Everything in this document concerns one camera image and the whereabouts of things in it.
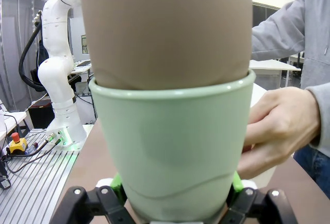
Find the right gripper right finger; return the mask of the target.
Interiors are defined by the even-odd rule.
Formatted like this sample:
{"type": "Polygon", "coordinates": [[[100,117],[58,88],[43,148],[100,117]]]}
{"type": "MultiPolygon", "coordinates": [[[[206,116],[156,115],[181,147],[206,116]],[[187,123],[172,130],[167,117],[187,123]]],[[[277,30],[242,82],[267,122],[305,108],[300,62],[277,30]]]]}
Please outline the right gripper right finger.
{"type": "Polygon", "coordinates": [[[244,223],[248,218],[259,223],[297,223],[283,190],[271,189],[263,193],[244,187],[238,173],[234,173],[226,204],[227,210],[219,223],[244,223]]]}

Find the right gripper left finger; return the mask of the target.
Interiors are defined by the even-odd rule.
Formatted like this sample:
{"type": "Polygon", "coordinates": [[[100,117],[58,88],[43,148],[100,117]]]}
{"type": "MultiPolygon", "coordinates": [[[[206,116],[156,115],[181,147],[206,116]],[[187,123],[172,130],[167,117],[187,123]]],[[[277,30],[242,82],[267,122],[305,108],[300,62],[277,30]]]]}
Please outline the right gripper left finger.
{"type": "Polygon", "coordinates": [[[66,191],[50,223],[90,223],[95,216],[104,216],[108,223],[135,223],[124,206],[126,200],[119,174],[90,191],[73,186],[66,191]]]}

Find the person's left hand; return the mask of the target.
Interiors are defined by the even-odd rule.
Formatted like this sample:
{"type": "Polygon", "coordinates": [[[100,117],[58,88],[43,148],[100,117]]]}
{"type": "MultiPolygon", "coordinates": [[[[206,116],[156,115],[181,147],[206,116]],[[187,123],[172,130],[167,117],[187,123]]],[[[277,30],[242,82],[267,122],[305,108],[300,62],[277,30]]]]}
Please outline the person's left hand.
{"type": "Polygon", "coordinates": [[[308,90],[295,87],[267,91],[251,108],[237,172],[251,179],[285,162],[320,134],[318,103],[308,90]]]}

